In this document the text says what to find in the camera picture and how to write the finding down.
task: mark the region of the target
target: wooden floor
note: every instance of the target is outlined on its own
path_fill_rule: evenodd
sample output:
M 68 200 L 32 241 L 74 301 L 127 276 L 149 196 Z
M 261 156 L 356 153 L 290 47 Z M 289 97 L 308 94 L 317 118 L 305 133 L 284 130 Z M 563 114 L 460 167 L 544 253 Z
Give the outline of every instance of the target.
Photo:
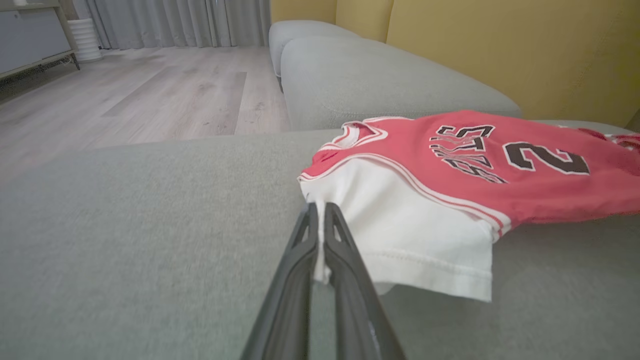
M 265 47 L 115 50 L 81 67 L 0 89 L 0 184 L 73 151 L 289 130 Z

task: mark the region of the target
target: bulls jersey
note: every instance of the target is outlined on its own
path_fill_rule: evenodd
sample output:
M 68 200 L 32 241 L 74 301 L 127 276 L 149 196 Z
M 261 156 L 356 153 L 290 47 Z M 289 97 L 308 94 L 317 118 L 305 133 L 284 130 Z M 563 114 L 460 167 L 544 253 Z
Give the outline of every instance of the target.
M 489 300 L 491 244 L 513 227 L 640 211 L 638 135 L 474 111 L 343 129 L 299 181 L 341 207 L 374 282 Z

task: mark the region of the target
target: cabinet leg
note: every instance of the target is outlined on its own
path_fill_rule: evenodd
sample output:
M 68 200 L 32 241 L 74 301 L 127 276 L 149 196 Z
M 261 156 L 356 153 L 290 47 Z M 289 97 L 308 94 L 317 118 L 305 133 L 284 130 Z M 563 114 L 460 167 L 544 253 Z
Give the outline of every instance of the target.
M 78 70 L 80 70 L 80 65 L 78 65 L 78 60 L 76 59 L 76 54 L 71 54 L 71 58 L 74 60 L 74 64 L 76 65 L 76 68 Z

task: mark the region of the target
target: white cylindrical object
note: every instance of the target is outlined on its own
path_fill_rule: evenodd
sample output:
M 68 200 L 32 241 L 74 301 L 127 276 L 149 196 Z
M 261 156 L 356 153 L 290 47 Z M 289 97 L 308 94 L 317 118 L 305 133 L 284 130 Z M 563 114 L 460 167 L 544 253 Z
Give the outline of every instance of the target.
M 98 37 L 95 35 L 93 20 L 69 20 L 68 23 L 78 45 L 78 51 L 76 52 L 78 62 L 101 60 L 102 53 L 98 48 Z

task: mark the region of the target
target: sofa cushion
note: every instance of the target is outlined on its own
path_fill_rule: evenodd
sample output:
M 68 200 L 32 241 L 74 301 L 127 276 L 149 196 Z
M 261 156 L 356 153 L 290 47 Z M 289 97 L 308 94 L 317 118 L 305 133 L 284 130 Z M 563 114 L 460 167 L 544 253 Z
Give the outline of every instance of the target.
M 0 359 L 238 359 L 340 131 L 67 156 L 0 188 Z M 494 247 L 493 304 L 396 286 L 409 359 L 637 359 L 637 217 L 528 225 Z M 310 358 L 335 355 L 314 286 Z
M 276 22 L 269 29 L 269 51 L 276 76 L 280 76 L 280 57 L 285 45 L 295 38 L 312 36 L 359 37 L 340 26 L 321 21 L 287 20 Z
M 420 56 L 362 38 L 310 37 L 282 53 L 291 126 L 330 129 L 369 117 L 417 118 L 457 110 L 520 116 L 495 89 Z

